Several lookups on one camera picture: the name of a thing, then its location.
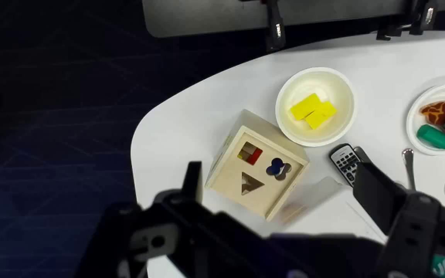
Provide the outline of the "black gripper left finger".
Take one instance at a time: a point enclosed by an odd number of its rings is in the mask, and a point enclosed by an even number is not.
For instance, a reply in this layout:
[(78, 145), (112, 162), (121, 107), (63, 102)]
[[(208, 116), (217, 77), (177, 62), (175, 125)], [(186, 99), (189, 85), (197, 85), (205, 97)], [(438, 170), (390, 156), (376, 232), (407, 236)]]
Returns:
[(259, 278), (263, 239), (197, 199), (200, 164), (189, 162), (180, 188), (138, 204), (109, 205), (92, 233), (75, 278), (152, 278), (151, 260), (166, 258), (183, 278)]

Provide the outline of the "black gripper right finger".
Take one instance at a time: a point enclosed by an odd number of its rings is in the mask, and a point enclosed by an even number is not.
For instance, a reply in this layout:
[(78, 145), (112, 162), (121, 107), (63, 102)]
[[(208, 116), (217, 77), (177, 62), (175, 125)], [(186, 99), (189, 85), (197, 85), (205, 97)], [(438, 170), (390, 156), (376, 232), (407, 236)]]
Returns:
[(387, 236), (375, 260), (375, 278), (433, 278), (432, 258), (445, 256), (445, 207), (406, 190), (370, 162), (358, 162), (353, 198)]

